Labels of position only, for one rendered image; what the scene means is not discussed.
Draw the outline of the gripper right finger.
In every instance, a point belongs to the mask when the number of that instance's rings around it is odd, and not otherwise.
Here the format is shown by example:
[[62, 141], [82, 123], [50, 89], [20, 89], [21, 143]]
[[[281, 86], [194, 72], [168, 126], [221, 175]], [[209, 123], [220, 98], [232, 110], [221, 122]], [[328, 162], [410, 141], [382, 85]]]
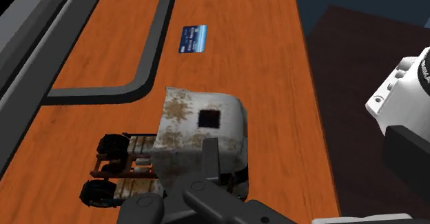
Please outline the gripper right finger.
[[339, 217], [311, 224], [430, 224], [430, 143], [397, 125], [330, 148]]

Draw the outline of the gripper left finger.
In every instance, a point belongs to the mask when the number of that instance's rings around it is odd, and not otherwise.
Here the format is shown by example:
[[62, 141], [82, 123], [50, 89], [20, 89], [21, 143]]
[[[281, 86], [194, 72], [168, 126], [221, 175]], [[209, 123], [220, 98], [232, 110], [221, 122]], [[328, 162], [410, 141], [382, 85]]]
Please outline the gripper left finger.
[[120, 208], [116, 224], [296, 224], [266, 206], [219, 187], [218, 139], [202, 144], [202, 168], [179, 177], [166, 198], [138, 194]]

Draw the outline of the rusty white toy truck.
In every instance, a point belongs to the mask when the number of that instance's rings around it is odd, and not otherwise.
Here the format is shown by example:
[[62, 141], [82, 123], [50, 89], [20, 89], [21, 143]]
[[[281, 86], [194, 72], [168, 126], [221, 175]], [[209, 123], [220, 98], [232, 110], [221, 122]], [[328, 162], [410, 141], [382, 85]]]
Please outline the rusty white toy truck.
[[91, 207], [118, 207], [136, 194], [166, 197], [175, 180], [202, 166], [205, 139], [217, 139], [220, 184], [244, 201], [249, 193], [247, 111], [232, 95], [167, 87], [155, 134], [105, 134], [91, 180], [79, 198]]

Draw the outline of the orange wooden desk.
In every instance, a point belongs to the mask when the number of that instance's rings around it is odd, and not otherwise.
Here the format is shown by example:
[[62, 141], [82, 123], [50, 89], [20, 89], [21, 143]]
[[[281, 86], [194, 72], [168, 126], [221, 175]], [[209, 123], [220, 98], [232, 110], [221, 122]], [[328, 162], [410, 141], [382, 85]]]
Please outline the orange wooden desk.
[[[205, 51], [179, 53], [184, 26]], [[116, 224], [81, 186], [107, 132], [155, 132], [167, 86], [237, 96], [249, 197], [298, 224], [339, 214], [296, 0], [176, 0], [152, 91], [133, 103], [42, 107], [0, 181], [0, 224]]]

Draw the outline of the blue card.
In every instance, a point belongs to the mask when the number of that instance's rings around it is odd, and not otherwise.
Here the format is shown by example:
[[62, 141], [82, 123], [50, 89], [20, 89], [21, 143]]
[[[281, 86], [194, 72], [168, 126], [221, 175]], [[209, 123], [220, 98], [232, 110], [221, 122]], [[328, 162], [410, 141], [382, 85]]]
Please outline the blue card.
[[181, 33], [181, 40], [178, 52], [183, 53], [202, 53], [205, 51], [207, 36], [207, 26], [184, 26]]

